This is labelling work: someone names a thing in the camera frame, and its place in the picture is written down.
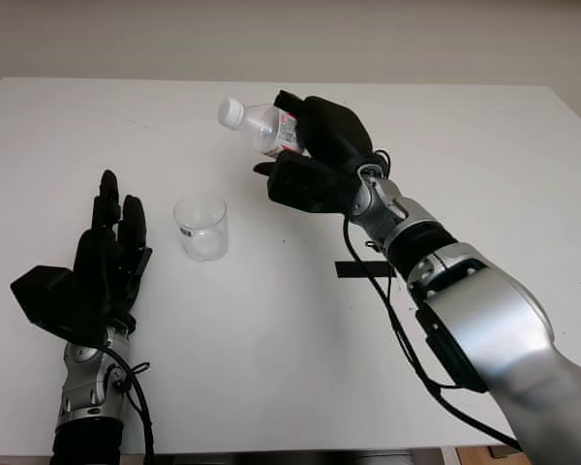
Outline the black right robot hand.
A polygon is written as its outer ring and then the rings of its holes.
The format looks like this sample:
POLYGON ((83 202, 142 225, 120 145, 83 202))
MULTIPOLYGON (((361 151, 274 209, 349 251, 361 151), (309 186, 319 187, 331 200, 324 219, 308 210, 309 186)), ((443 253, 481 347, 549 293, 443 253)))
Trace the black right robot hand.
POLYGON ((387 159, 375 152, 365 126, 351 109, 285 90, 278 93, 274 105, 296 117, 296 133, 309 155, 282 154, 275 162, 255 165, 254 172, 293 183, 355 179, 363 166, 380 177, 389 174, 387 159))

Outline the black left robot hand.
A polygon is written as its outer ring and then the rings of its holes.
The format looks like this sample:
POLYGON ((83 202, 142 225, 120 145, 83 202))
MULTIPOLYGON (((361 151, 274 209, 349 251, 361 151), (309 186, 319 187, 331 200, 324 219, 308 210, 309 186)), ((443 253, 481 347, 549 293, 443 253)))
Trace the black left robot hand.
POLYGON ((115 173, 105 170, 93 200, 91 227, 79 239, 74 263, 90 308, 105 325, 135 331, 132 308, 151 255, 140 198, 120 199, 115 173))

